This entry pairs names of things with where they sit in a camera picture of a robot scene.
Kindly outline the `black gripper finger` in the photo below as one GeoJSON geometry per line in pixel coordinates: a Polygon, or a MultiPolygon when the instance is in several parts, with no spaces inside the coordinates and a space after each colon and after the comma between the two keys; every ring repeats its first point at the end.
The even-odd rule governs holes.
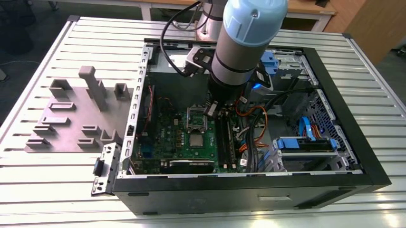
{"type": "Polygon", "coordinates": [[[205,106],[204,115],[208,117],[217,117],[218,111],[220,111],[220,103],[217,101],[213,101],[205,106]]]}

